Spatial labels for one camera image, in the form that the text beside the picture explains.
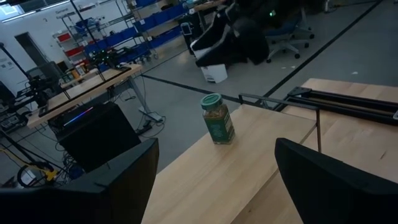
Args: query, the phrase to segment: black metal rail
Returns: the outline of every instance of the black metal rail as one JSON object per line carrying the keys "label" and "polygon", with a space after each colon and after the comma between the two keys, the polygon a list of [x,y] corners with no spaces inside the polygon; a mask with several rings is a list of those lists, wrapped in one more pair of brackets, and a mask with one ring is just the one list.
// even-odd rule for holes
{"label": "black metal rail", "polygon": [[248,97],[248,98],[253,98],[257,99],[259,101],[263,102],[264,109],[266,110],[272,110],[274,111],[273,108],[269,107],[266,102],[273,102],[273,103],[278,103],[279,105],[284,105],[284,106],[295,106],[299,108],[304,108],[308,110],[314,110],[316,114],[316,121],[315,121],[315,126],[317,127],[317,143],[318,143],[318,152],[322,153],[322,144],[321,144],[321,124],[320,124],[320,109],[317,106],[312,106],[312,105],[304,105],[301,103],[295,103],[295,102],[290,102],[290,101],[285,101],[285,100],[277,100],[273,98],[268,98],[264,96],[257,96],[257,95],[252,95],[252,94],[245,94],[241,93],[239,94],[239,102],[240,104],[245,104],[246,101],[243,100],[243,97]]}
{"label": "black metal rail", "polygon": [[[398,111],[398,103],[327,93],[302,87],[294,88],[287,94],[284,101],[316,106],[325,111],[398,126],[398,119],[394,118]],[[285,107],[286,105],[279,104],[274,107],[274,110],[282,111]]]}

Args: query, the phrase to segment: wooden tabletop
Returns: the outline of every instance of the wooden tabletop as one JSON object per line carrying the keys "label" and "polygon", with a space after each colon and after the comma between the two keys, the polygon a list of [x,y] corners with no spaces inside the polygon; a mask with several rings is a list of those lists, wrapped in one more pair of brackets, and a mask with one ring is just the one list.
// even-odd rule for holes
{"label": "wooden tabletop", "polygon": [[[398,102],[398,88],[309,79],[303,87],[350,96]],[[286,107],[284,113],[314,118],[313,111]],[[320,115],[322,153],[398,183],[398,128],[327,111]],[[303,143],[317,148],[314,131]],[[233,222],[302,223],[279,172],[270,179]]]}
{"label": "wooden tabletop", "polygon": [[248,105],[231,119],[231,145],[206,134],[157,175],[143,224],[230,224],[276,172],[276,138],[303,142],[315,129],[313,119]]}
{"label": "wooden tabletop", "polygon": [[69,86],[77,83],[78,81],[82,81],[82,80],[86,80],[86,79],[92,78],[94,75],[97,75],[97,74],[98,74],[98,69],[94,68],[94,69],[90,70],[88,73],[80,76],[79,78],[75,78],[74,80],[72,80],[70,82],[61,84],[61,88],[69,87]]}
{"label": "wooden tabletop", "polygon": [[114,69],[109,69],[109,70],[103,72],[102,74],[103,74],[105,80],[109,80],[109,81],[107,81],[106,83],[104,83],[103,85],[101,85],[97,88],[92,89],[96,85],[99,85],[100,83],[104,82],[99,75],[96,75],[95,77],[93,77],[89,80],[86,80],[85,82],[83,82],[79,85],[76,85],[76,86],[70,88],[69,90],[67,90],[67,93],[69,94],[70,98],[74,99],[74,100],[69,100],[64,93],[60,93],[57,96],[49,99],[49,101],[48,101],[49,110],[51,110],[52,108],[58,107],[59,105],[65,103],[65,102],[68,102],[68,103],[65,103],[63,106],[57,108],[56,110],[53,110],[52,112],[46,114],[45,116],[43,116],[41,118],[39,117],[39,110],[34,111],[32,113],[32,116],[29,117],[27,126],[29,128],[34,128],[37,125],[40,125],[40,124],[48,121],[49,119],[56,117],[57,115],[63,113],[66,110],[69,110],[70,108],[76,106],[77,104],[81,103],[82,101],[87,100],[90,97],[94,97],[94,96],[106,91],[106,89],[108,87],[125,80],[126,78],[128,78],[129,76],[138,72],[142,68],[141,65],[136,65],[136,64],[126,65],[126,66],[131,67],[131,70],[126,71],[121,75],[119,75],[120,74],[119,70],[114,70]]}

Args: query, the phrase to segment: green jar lid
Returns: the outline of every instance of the green jar lid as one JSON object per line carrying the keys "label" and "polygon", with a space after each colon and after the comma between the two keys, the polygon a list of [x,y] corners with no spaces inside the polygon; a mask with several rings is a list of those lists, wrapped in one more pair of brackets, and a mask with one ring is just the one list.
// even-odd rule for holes
{"label": "green jar lid", "polygon": [[219,93],[212,93],[203,97],[200,104],[204,110],[212,110],[223,104],[223,98]]}

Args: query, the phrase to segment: door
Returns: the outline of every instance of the door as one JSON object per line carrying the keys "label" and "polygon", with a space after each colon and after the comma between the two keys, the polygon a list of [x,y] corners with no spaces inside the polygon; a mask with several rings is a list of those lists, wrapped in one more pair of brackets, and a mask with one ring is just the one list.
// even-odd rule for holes
{"label": "door", "polygon": [[37,66],[41,66],[48,62],[44,54],[39,50],[32,38],[30,38],[29,33],[19,34],[15,36],[15,38]]}

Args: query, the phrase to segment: table leg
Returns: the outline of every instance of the table leg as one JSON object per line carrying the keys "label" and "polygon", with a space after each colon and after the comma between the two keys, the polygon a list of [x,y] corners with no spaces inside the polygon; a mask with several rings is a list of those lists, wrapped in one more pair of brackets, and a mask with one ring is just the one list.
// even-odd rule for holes
{"label": "table leg", "polygon": [[136,82],[134,81],[133,77],[129,77],[129,85],[130,85],[130,88],[132,88],[136,92],[136,96],[142,105],[140,108],[138,108],[138,110],[141,113],[148,116],[149,118],[153,119],[154,121],[162,122],[163,118],[161,116],[159,116],[157,113],[152,112],[149,109],[149,107],[148,107],[145,99],[142,97],[141,92],[139,91],[138,86],[137,86]]}

